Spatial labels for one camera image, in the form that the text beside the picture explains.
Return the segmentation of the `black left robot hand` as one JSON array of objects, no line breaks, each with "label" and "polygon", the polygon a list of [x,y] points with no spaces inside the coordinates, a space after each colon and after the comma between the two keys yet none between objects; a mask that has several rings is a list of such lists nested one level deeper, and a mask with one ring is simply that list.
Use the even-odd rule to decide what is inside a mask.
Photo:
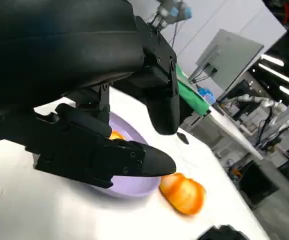
[{"label": "black left robot hand", "polygon": [[0,140],[38,155],[36,170],[105,189],[114,176],[170,175],[168,154],[110,139],[109,86],[173,135],[176,62],[158,24],[126,0],[0,0]]}]

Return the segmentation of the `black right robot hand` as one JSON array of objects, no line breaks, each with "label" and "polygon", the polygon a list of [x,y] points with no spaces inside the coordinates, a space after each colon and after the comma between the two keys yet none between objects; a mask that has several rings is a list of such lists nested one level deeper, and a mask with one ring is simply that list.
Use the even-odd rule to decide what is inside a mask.
[{"label": "black right robot hand", "polygon": [[196,240],[249,240],[249,238],[230,225],[221,225],[219,228],[215,226],[209,228]]}]

